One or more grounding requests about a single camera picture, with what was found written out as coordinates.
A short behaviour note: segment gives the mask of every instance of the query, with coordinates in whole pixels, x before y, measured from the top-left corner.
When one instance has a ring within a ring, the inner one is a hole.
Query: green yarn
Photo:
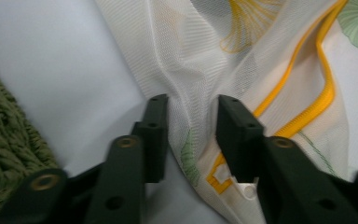
[[[24,177],[55,167],[46,142],[0,82],[0,208]]]

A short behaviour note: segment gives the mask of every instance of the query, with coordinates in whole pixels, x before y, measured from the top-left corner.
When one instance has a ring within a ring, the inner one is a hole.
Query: ginkgo leaf pattern
[[[237,53],[252,46],[274,22],[282,1],[228,0],[231,30],[221,41],[222,50]]]
[[[182,169],[190,180],[191,185],[197,186],[200,179],[200,171],[197,169],[196,166],[196,159],[194,157],[193,146],[192,142],[192,135],[191,130],[187,134],[187,139],[185,145],[181,151],[181,162],[182,162]]]
[[[338,15],[342,32],[358,48],[358,0],[350,0]]]

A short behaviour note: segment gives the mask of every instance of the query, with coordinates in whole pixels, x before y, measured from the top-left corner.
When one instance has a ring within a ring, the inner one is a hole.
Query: white mesh fabric
[[[246,199],[233,185],[218,192],[208,181],[220,153],[213,138],[216,96],[239,98],[251,110],[258,107],[281,79],[301,37],[335,1],[96,1],[145,96],[169,94],[170,144],[195,190],[232,223],[263,222],[257,199]],[[303,50],[285,88],[262,115],[267,134],[320,93],[324,80],[315,54],[315,49]],[[345,142],[335,144],[346,134],[340,105],[335,100],[332,112],[303,133],[342,174],[346,154],[334,159],[346,150]],[[336,114],[335,122],[326,122]],[[331,134],[316,135],[326,132],[324,126]],[[319,146],[323,141],[328,144]],[[307,141],[299,143],[311,152]]]

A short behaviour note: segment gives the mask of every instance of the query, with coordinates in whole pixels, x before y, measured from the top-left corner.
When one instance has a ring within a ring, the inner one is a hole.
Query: clamp jaw
[[[68,178],[61,169],[27,177],[0,213],[0,224],[142,223],[145,183],[164,177],[167,95],[149,100],[143,121],[117,138],[106,161]]]
[[[254,183],[268,224],[358,223],[358,174],[353,183],[321,172],[292,140],[265,137],[237,99],[220,95],[217,142],[240,183]]]
[[[145,183],[164,176],[167,102],[167,95],[149,100],[143,121],[112,143],[103,164],[73,178],[60,169],[26,178],[0,224],[143,223]],[[238,182],[258,179],[268,224],[358,224],[358,175],[350,183],[325,174],[295,142],[263,131],[239,100],[219,96],[217,142]]]

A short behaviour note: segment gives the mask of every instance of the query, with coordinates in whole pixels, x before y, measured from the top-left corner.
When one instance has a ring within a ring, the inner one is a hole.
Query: metal rivet
[[[272,140],[272,142],[277,147],[292,147],[293,146],[293,143],[291,141],[284,139],[284,138],[275,138],[274,140]]]
[[[31,182],[31,189],[39,191],[51,189],[57,185],[60,177],[58,175],[41,175]]]
[[[121,138],[117,141],[117,145],[119,147],[133,147],[136,145],[136,140],[133,138]]]

